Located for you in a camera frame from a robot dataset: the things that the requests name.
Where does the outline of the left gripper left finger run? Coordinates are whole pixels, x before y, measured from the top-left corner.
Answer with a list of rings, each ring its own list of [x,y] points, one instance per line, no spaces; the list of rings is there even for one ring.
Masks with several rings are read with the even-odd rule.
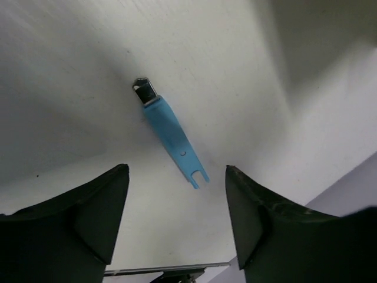
[[[119,164],[61,195],[1,215],[1,282],[102,282],[129,186]]]

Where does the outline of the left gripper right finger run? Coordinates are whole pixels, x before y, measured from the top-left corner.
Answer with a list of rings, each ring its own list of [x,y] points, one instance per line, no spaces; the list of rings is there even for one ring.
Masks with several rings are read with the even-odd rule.
[[[332,216],[227,166],[225,187],[247,282],[375,282],[376,208]]]

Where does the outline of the blue highlighter pen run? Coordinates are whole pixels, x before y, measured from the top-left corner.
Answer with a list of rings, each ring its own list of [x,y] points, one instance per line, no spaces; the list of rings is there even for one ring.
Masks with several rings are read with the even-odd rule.
[[[157,94],[150,80],[138,78],[132,88],[143,104],[143,112],[147,121],[187,181],[195,189],[198,189],[199,185],[193,175],[200,172],[203,179],[208,182],[209,177],[174,111],[165,99]]]

